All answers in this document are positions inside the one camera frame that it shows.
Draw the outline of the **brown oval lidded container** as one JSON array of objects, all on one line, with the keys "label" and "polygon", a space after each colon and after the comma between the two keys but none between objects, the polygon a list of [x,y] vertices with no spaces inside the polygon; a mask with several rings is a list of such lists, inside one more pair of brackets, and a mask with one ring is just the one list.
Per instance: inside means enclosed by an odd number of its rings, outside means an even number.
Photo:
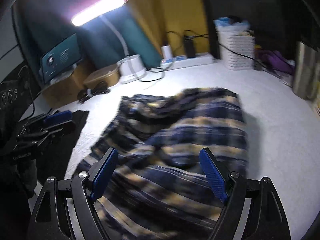
[{"label": "brown oval lidded container", "polygon": [[117,64],[101,68],[91,73],[85,80],[84,86],[93,89],[96,85],[104,81],[108,87],[112,87],[119,82],[120,74]]}]

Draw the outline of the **white plastic basket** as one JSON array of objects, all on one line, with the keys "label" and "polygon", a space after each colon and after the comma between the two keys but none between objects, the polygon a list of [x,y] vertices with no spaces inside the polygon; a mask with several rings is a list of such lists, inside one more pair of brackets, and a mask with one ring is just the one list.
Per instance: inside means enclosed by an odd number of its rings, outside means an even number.
[{"label": "white plastic basket", "polygon": [[254,37],[249,32],[219,32],[220,55],[231,70],[252,69],[254,65]]}]

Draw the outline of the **white tablecloth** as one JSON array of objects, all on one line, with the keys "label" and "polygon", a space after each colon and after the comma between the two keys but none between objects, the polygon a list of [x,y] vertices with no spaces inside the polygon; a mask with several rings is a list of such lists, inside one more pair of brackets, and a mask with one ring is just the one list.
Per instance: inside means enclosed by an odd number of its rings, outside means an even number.
[{"label": "white tablecloth", "polygon": [[319,212],[319,119],[308,102],[267,72],[230,70],[216,62],[169,70],[164,75],[148,73],[143,81],[119,83],[108,94],[63,106],[63,110],[89,112],[66,168],[66,178],[114,118],[122,96],[171,96],[197,87],[222,87],[240,96],[247,122],[248,176],[272,179],[291,237],[301,239]]}]

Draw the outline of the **black power adapter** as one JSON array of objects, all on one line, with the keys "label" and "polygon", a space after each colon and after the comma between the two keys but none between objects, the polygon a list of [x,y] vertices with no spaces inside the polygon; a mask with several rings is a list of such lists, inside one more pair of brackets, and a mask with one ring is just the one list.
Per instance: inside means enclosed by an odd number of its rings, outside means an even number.
[{"label": "black power adapter", "polygon": [[184,45],[184,51],[187,58],[195,58],[196,57],[196,51],[194,46],[194,38],[192,36],[184,35],[183,37],[183,45]]}]

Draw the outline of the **blue yellow plaid pants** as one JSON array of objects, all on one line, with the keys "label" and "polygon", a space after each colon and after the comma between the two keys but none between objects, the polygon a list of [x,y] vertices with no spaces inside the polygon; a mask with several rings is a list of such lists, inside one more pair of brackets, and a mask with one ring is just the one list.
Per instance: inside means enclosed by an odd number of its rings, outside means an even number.
[{"label": "blue yellow plaid pants", "polygon": [[104,228],[120,239],[207,239],[222,205],[199,152],[207,147],[245,175],[246,139],[240,99],[230,90],[125,96],[76,172],[88,171],[109,148],[118,151],[116,169],[94,206]]}]

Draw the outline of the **stainless steel tumbler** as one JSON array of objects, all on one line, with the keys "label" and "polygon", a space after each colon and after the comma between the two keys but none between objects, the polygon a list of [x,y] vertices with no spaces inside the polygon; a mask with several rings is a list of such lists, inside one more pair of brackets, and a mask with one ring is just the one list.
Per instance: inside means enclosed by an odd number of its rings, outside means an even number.
[{"label": "stainless steel tumbler", "polygon": [[319,48],[313,49],[303,42],[297,43],[297,56],[292,90],[304,100],[313,100],[319,78]]}]

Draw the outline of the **purple cloth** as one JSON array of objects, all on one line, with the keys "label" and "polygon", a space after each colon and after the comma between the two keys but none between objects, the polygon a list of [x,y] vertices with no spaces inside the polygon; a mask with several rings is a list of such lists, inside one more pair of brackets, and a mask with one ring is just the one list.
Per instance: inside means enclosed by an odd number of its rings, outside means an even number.
[{"label": "purple cloth", "polygon": [[292,64],[289,64],[289,62],[277,50],[257,50],[256,55],[264,65],[272,68],[273,70],[290,75],[294,73],[295,67]]}]

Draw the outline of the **teal curtain left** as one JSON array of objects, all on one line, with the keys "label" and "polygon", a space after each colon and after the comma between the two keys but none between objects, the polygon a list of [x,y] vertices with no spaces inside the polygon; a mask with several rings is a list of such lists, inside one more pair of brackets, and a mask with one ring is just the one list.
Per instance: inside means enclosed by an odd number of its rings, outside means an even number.
[{"label": "teal curtain left", "polygon": [[83,57],[96,68],[117,63],[125,57],[121,42],[100,18],[75,27],[72,17],[94,0],[16,0],[12,19],[23,56],[40,86],[41,57],[65,38],[76,34]]}]

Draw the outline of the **tablet with teal screen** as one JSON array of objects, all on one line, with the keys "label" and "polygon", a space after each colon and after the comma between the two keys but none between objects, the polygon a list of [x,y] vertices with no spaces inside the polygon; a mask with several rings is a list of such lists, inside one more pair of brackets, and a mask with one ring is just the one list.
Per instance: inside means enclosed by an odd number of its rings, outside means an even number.
[{"label": "tablet with teal screen", "polygon": [[76,34],[65,38],[40,59],[40,74],[46,85],[82,58]]}]

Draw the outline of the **black folded garment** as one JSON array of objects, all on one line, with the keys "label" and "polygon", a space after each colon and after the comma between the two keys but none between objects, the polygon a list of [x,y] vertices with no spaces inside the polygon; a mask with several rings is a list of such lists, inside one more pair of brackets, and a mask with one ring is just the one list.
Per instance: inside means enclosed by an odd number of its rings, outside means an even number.
[{"label": "black folded garment", "polygon": [[54,139],[53,142],[44,149],[43,155],[36,160],[37,179],[41,185],[51,176],[54,176],[57,180],[64,179],[73,148],[78,142],[88,115],[89,111],[73,112],[75,129],[63,137]]}]

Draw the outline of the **cardboard box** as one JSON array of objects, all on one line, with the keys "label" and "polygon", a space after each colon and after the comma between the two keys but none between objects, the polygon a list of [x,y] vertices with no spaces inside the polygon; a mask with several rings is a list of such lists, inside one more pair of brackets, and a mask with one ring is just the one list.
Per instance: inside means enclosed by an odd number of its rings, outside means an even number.
[{"label": "cardboard box", "polygon": [[84,80],[95,71],[93,63],[84,60],[77,64],[72,74],[52,85],[45,87],[41,94],[50,108],[57,109],[78,100],[77,95],[84,89]]}]

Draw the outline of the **white power strip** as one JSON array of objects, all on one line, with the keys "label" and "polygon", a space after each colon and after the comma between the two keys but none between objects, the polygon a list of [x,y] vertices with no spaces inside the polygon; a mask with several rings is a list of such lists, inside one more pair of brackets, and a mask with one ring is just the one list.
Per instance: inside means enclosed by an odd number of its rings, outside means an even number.
[{"label": "white power strip", "polygon": [[163,59],[160,67],[164,70],[182,69],[212,64],[214,60],[214,57],[210,53],[199,53],[194,58],[187,58],[185,55],[181,55],[172,59]]}]

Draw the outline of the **yellow curtain left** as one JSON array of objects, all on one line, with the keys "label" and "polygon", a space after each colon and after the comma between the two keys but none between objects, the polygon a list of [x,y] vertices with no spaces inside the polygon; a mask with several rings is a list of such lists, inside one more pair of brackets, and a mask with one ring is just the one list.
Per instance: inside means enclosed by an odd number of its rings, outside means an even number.
[{"label": "yellow curtain left", "polygon": [[208,32],[203,0],[128,0],[127,5],[157,51],[168,43],[175,56],[183,55],[184,31]]}]

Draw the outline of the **white charger plug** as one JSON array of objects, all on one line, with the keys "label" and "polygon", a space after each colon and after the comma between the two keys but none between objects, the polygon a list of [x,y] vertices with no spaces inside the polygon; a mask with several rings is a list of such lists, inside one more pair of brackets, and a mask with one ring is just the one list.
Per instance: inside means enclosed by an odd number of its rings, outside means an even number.
[{"label": "white charger plug", "polygon": [[163,59],[170,60],[173,58],[170,45],[161,46],[161,50],[162,50]]}]

